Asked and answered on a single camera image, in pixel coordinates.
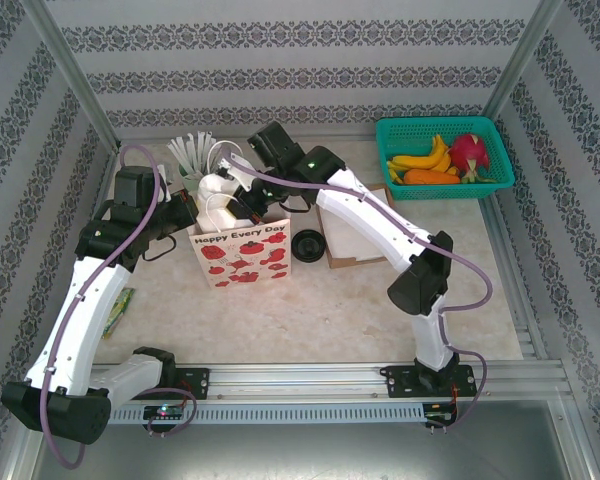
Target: table surface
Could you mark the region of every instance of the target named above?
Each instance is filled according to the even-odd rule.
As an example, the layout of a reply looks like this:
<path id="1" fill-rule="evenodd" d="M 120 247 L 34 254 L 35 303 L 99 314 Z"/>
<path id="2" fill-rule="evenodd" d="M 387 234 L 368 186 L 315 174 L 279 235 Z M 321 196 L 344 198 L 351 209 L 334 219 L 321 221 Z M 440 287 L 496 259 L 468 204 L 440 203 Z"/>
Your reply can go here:
<path id="1" fill-rule="evenodd" d="M 318 144 L 331 149 L 366 184 L 383 181 L 375 142 L 300 143 L 306 151 Z M 166 146 L 148 148 L 159 163 L 176 171 Z M 243 148 L 247 159 L 261 166 L 246 143 Z M 146 165 L 137 152 L 129 152 L 126 162 Z M 179 188 L 176 181 L 171 189 Z M 430 232 L 445 230 L 454 239 L 454 251 L 493 281 L 489 304 L 448 315 L 451 342 L 490 360 L 521 359 L 477 200 L 403 201 L 396 202 L 396 210 Z M 291 225 L 292 231 L 319 229 L 314 211 L 292 215 Z M 293 259 L 286 279 L 212 290 L 186 232 L 175 237 L 175 251 L 156 262 L 138 263 L 128 284 L 135 295 L 111 338 L 100 342 L 96 363 L 120 363 L 141 345 L 171 351 L 178 363 L 196 364 L 400 362 L 415 357 L 410 317 L 386 294 L 397 276 L 388 262 L 331 270 L 326 256 L 313 264 Z M 168 243 L 154 243 L 147 256 L 164 251 Z M 449 305 L 473 302 L 483 293 L 477 275 L 452 265 Z"/>

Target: plastic basket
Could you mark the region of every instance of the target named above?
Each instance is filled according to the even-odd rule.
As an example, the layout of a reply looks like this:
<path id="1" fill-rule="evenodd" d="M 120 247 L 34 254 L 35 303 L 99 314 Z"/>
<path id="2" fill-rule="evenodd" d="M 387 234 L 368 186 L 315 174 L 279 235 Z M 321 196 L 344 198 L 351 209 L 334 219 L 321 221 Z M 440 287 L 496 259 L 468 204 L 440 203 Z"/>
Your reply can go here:
<path id="1" fill-rule="evenodd" d="M 387 160 L 395 155 L 428 155 L 434 135 L 447 145 L 465 133 L 480 136 L 487 147 L 490 168 L 480 167 L 480 175 L 497 183 L 460 185 L 395 185 L 389 177 Z M 384 179 L 395 200 L 438 198 L 483 198 L 500 188 L 513 185 L 513 170 L 500 134 L 486 117 L 383 118 L 376 124 L 376 141 Z"/>

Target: cardboard box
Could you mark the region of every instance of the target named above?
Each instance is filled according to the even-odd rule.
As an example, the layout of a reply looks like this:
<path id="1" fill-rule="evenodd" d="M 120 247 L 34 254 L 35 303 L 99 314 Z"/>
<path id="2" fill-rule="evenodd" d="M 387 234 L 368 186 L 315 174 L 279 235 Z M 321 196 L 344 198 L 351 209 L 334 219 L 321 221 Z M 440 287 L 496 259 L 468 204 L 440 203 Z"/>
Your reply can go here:
<path id="1" fill-rule="evenodd" d="M 368 185 L 367 188 L 371 191 L 383 189 L 387 195 L 387 202 L 391 208 L 394 207 L 393 197 L 391 196 L 391 191 L 385 184 L 372 184 Z M 318 214 L 318 222 L 320 223 L 320 230 L 322 230 L 322 234 L 324 235 L 324 227 L 322 225 L 322 217 L 320 216 L 320 208 L 316 208 L 316 212 Z M 366 265 L 367 263 L 377 263 L 384 262 L 387 259 L 385 257 L 373 258 L 371 260 L 362 260 L 358 261 L 355 257 L 351 258 L 334 258 L 329 251 L 329 242 L 327 242 L 327 261 L 329 263 L 329 268 L 343 268 L 343 267 L 353 267 L 355 265 Z"/>
<path id="2" fill-rule="evenodd" d="M 191 227 L 188 232 L 211 288 L 279 279 L 291 273 L 288 218 L 220 233 L 196 234 Z"/>

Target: metal bracket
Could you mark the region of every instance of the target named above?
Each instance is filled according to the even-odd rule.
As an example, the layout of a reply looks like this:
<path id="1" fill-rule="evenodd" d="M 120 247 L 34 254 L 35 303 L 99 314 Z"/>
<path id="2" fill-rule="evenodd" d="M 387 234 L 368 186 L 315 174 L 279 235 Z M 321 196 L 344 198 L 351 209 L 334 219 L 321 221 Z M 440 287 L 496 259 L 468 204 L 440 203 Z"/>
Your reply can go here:
<path id="1" fill-rule="evenodd" d="M 176 368 L 174 388 L 189 390 L 196 400 L 206 400 L 209 391 L 209 369 L 208 368 Z M 176 393 L 152 393 L 149 395 L 138 395 L 134 400 L 182 400 L 182 395 Z"/>
<path id="2" fill-rule="evenodd" d="M 446 381 L 438 386 L 423 382 L 421 369 L 416 365 L 392 365 L 380 369 L 387 379 L 389 398 L 440 398 L 453 397 L 453 387 L 458 397 L 474 397 L 476 380 L 470 365 L 456 365 L 448 372 Z"/>

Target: purple cable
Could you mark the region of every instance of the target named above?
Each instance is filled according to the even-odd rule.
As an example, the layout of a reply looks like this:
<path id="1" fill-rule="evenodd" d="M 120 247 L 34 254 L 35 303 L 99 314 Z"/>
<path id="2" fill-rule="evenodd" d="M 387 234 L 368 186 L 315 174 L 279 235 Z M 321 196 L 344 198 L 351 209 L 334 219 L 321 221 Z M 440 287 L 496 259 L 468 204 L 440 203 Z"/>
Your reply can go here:
<path id="1" fill-rule="evenodd" d="M 419 244 L 425 248 L 428 248 L 429 250 L 432 250 L 436 253 L 444 255 L 445 257 L 455 260 L 458 263 L 461 263 L 465 267 L 473 270 L 475 273 L 478 274 L 478 276 L 480 278 L 482 278 L 482 280 L 484 281 L 484 283 L 487 287 L 487 292 L 485 293 L 484 297 L 482 297 L 482 299 L 478 300 L 477 302 L 470 303 L 468 305 L 453 305 L 451 307 L 443 307 L 440 309 L 440 312 L 438 314 L 438 325 L 440 327 L 440 336 L 442 337 L 442 341 L 445 344 L 445 346 L 454 353 L 458 353 L 458 354 L 462 354 L 462 355 L 471 355 L 473 357 L 476 357 L 478 360 L 480 360 L 480 363 L 482 363 L 482 379 L 480 381 L 480 385 L 478 386 L 478 390 L 476 391 L 476 395 L 473 397 L 473 400 L 471 401 L 471 404 L 467 408 L 467 411 L 465 412 L 465 414 L 460 419 L 458 419 L 458 421 L 456 421 L 452 425 L 452 427 L 455 427 L 456 425 L 462 423 L 464 418 L 466 418 L 467 414 L 473 410 L 476 403 L 478 402 L 478 399 L 480 398 L 480 395 L 482 394 L 482 391 L 484 390 L 484 386 L 487 381 L 487 362 L 486 362 L 485 358 L 478 352 L 474 352 L 471 350 L 460 350 L 460 349 L 452 346 L 449 343 L 447 334 L 444 329 L 444 321 L 443 321 L 442 314 L 444 312 L 460 312 L 460 311 L 464 311 L 464 310 L 473 310 L 475 308 L 479 308 L 479 307 L 483 306 L 484 304 L 486 304 L 493 295 L 493 284 L 491 283 L 489 276 L 480 267 L 478 267 L 474 263 L 470 262 L 469 260 L 467 260 L 453 252 L 449 252 L 448 250 L 437 247 L 436 245 L 432 245 L 431 243 L 418 238 L 407 227 L 402 225 L 402 223 L 400 223 L 396 218 L 394 218 L 391 214 L 389 214 L 389 212 L 387 212 L 385 210 L 384 205 L 379 200 L 377 200 L 376 197 L 373 195 L 356 192 L 355 190 L 351 190 L 349 188 L 344 188 L 344 187 L 338 187 L 335 185 L 327 185 L 327 184 L 319 184 L 319 183 L 305 183 L 305 182 L 292 182 L 290 180 L 284 180 L 282 178 L 272 177 L 271 175 L 267 175 L 266 173 L 258 172 L 257 170 L 254 170 L 252 168 L 248 168 L 243 165 L 240 165 L 238 162 L 234 161 L 230 156 L 228 158 L 225 157 L 225 160 L 227 160 L 233 167 L 237 168 L 241 172 L 247 173 L 251 176 L 254 176 L 254 177 L 259 178 L 260 180 L 264 180 L 266 182 L 276 183 L 278 185 L 282 185 L 283 187 L 290 187 L 290 188 L 302 188 L 302 189 L 307 189 L 307 190 L 331 190 L 334 192 L 351 195 L 352 197 L 355 197 L 358 200 L 367 202 L 369 205 L 371 205 L 373 208 L 375 208 L 378 212 L 380 212 L 380 214 L 383 217 L 385 217 L 392 225 L 394 225 L 402 233 L 404 233 L 407 237 L 409 237 L 412 241 L 416 242 L 417 244 Z"/>
<path id="2" fill-rule="evenodd" d="M 51 450 L 51 453 L 53 453 L 53 456 L 56 457 L 56 459 L 58 460 L 60 465 L 62 465 L 63 467 L 65 467 L 69 470 L 74 470 L 80 466 L 80 464 L 82 463 L 82 460 L 84 459 L 85 446 L 82 443 L 80 444 L 78 458 L 76 459 L 75 462 L 72 463 L 69 460 L 67 460 L 62 455 L 62 453 L 60 453 L 60 450 L 58 449 L 58 445 L 56 444 L 55 440 L 53 439 L 53 435 L 51 433 L 51 428 L 49 427 L 49 418 L 47 415 L 47 399 L 48 399 L 48 395 L 49 395 L 49 386 L 51 385 L 51 375 L 53 375 L 53 373 L 52 373 L 53 366 L 55 364 L 56 356 L 58 355 L 58 350 L 60 348 L 62 336 L 64 335 L 64 332 L 67 329 L 67 325 L 69 324 L 71 315 L 73 315 L 73 312 L 75 311 L 76 307 L 78 306 L 78 303 L 80 303 L 81 298 L 86 294 L 87 290 L 89 290 L 89 287 L 91 286 L 91 284 L 95 281 L 95 279 L 98 277 L 98 275 L 100 275 L 100 273 L 102 273 L 102 271 L 105 268 L 107 268 L 107 266 L 111 262 L 113 262 L 118 257 L 118 255 L 120 255 L 131 244 L 131 242 L 133 242 L 136 239 L 136 237 L 142 232 L 142 230 L 144 230 L 144 227 L 146 227 L 147 223 L 149 223 L 149 220 L 151 219 L 151 215 L 153 215 L 153 212 L 156 209 L 156 205 L 158 204 L 158 197 L 160 196 L 160 188 L 161 188 L 160 187 L 160 184 L 161 184 L 160 172 L 158 171 L 158 165 L 156 164 L 156 161 L 153 158 L 153 155 L 151 155 L 151 152 L 149 150 L 147 150 L 145 147 L 142 147 L 140 145 L 127 145 L 127 146 L 123 147 L 122 150 L 120 151 L 120 165 L 122 165 L 124 167 L 124 157 L 125 157 L 127 151 L 131 150 L 131 149 L 136 149 L 136 150 L 139 150 L 140 152 L 142 152 L 149 160 L 149 163 L 151 164 L 151 169 L 153 170 L 153 179 L 154 179 L 153 197 L 151 198 L 151 203 L 149 204 L 149 209 L 147 210 L 147 213 L 144 215 L 144 217 L 142 217 L 142 220 L 140 221 L 140 223 L 138 224 L 136 229 L 131 233 L 131 235 L 129 235 L 129 237 L 127 237 L 127 239 L 124 242 L 122 242 L 122 244 L 120 244 L 120 246 L 118 248 L 116 248 L 113 251 L 113 253 L 111 253 L 111 255 L 109 255 L 98 266 L 98 268 L 96 268 L 93 271 L 91 276 L 89 276 L 89 278 L 87 278 L 87 280 L 84 282 L 84 284 L 82 285 L 80 290 L 78 290 L 78 293 L 76 294 L 75 298 L 69 304 L 69 308 L 67 308 L 67 311 L 65 312 L 64 316 L 62 317 L 62 321 L 60 322 L 60 325 L 58 326 L 58 332 L 56 333 L 56 337 L 54 338 L 53 344 L 51 345 L 51 349 L 49 351 L 49 360 L 47 361 L 47 368 L 45 369 L 44 378 L 42 380 L 42 391 L 40 392 L 40 424 L 42 426 L 42 432 L 44 434 L 44 438 L 47 442 L 47 445 L 49 446 L 49 449 Z M 175 390 L 175 393 L 181 393 L 183 395 L 188 395 L 190 397 L 193 397 L 191 392 L 188 392 L 186 390 L 178 390 L 178 389 L 152 389 L 152 393 L 160 393 L 160 392 L 164 392 L 166 390 L 169 390 L 169 391 Z"/>
<path id="3" fill-rule="evenodd" d="M 151 429 L 151 425 L 153 424 L 153 421 L 159 417 L 151 417 L 149 419 L 149 423 L 147 423 L 147 430 L 149 431 L 150 436 L 153 436 L 153 434 L 156 434 L 156 435 L 159 435 L 160 438 L 164 438 L 164 437 L 173 435 L 174 433 L 178 433 L 179 431 L 187 428 L 189 426 L 189 424 L 191 423 L 191 421 L 195 418 L 196 413 L 198 411 L 198 402 L 196 401 L 196 397 L 193 396 L 193 393 L 189 392 L 188 390 L 182 390 L 179 388 L 168 388 L 168 387 L 150 388 L 149 390 L 145 390 L 144 392 L 142 392 L 142 395 L 147 395 L 149 393 L 179 393 L 179 394 L 183 394 L 183 395 L 186 395 L 187 397 L 189 397 L 189 399 L 191 400 L 191 403 L 193 403 L 193 412 L 191 412 L 191 415 L 189 415 L 189 417 L 184 422 L 173 427 L 168 432 L 161 432 L 161 433 L 154 432 Z"/>

